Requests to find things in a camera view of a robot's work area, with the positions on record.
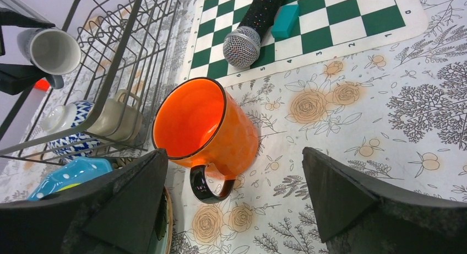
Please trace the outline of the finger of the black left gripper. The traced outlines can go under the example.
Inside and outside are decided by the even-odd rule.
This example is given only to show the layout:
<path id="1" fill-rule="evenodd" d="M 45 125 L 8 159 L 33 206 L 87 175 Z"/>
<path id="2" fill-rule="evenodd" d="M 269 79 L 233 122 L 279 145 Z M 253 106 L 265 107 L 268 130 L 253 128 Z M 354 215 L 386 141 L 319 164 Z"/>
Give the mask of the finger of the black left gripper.
<path id="1" fill-rule="evenodd" d="M 6 54 L 3 26 L 18 26 L 20 28 L 52 28 L 56 25 L 49 21 L 27 17 L 8 8 L 1 7 L 1 56 Z"/>
<path id="2" fill-rule="evenodd" d="M 35 66 L 1 63 L 1 91 L 17 95 L 45 76 L 47 73 Z"/>

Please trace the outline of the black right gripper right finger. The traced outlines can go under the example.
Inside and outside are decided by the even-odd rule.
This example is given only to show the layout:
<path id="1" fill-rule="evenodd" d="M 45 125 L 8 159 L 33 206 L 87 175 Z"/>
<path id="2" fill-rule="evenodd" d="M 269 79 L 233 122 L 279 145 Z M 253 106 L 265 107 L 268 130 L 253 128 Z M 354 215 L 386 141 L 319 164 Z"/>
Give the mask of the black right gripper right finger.
<path id="1" fill-rule="evenodd" d="M 466 253 L 466 204 L 426 196 L 306 147 L 303 171 L 330 253 Z"/>

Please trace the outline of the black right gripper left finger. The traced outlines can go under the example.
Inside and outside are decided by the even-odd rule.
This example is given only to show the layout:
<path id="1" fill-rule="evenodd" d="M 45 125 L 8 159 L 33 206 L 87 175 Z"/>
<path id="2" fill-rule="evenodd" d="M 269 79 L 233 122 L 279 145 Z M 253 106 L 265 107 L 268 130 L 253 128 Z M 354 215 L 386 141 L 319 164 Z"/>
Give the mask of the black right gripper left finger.
<path id="1" fill-rule="evenodd" d="M 1 204 L 1 253 L 146 253 L 167 168 L 156 149 L 38 201 Z"/>

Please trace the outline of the grey blue ceramic mug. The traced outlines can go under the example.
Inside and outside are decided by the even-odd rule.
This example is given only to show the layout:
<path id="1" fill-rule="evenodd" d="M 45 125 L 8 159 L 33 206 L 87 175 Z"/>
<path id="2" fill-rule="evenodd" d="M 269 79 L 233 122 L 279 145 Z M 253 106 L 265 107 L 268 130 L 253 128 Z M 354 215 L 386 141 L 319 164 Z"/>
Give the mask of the grey blue ceramic mug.
<path id="1" fill-rule="evenodd" d="M 51 87 L 64 87 L 62 76 L 73 72 L 80 64 L 82 52 L 76 39 L 65 31 L 28 29 L 17 36 L 21 54 L 35 67 L 47 73 Z"/>

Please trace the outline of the mint green flower plate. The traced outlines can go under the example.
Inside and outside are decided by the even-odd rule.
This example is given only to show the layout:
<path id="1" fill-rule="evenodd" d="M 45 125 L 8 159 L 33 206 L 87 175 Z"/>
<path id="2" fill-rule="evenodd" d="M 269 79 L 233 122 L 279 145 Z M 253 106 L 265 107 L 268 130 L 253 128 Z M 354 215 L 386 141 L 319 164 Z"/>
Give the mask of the mint green flower plate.
<path id="1" fill-rule="evenodd" d="M 163 190 L 147 253 L 169 254 L 173 234 L 173 207 L 169 191 Z"/>

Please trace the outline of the blue polka dot plate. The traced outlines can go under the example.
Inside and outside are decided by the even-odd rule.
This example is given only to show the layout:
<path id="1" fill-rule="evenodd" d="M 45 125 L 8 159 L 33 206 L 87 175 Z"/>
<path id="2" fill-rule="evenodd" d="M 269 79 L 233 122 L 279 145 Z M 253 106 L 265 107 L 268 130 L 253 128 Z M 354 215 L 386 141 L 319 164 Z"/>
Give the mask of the blue polka dot plate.
<path id="1" fill-rule="evenodd" d="M 103 158 L 78 157 L 48 174 L 28 197 L 38 201 L 72 183 L 83 183 L 113 171 L 111 163 Z"/>

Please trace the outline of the orange ceramic mug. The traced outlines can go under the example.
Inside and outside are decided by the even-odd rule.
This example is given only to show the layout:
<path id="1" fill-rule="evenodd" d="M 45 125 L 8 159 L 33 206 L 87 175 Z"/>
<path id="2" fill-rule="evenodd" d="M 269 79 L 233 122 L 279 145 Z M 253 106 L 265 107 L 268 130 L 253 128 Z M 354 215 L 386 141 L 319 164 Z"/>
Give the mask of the orange ceramic mug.
<path id="1" fill-rule="evenodd" d="M 230 195 L 237 176 L 253 164 L 259 133 L 219 82 L 200 77 L 175 87 L 162 102 L 152 141 L 190 170 L 194 196 L 214 204 Z"/>

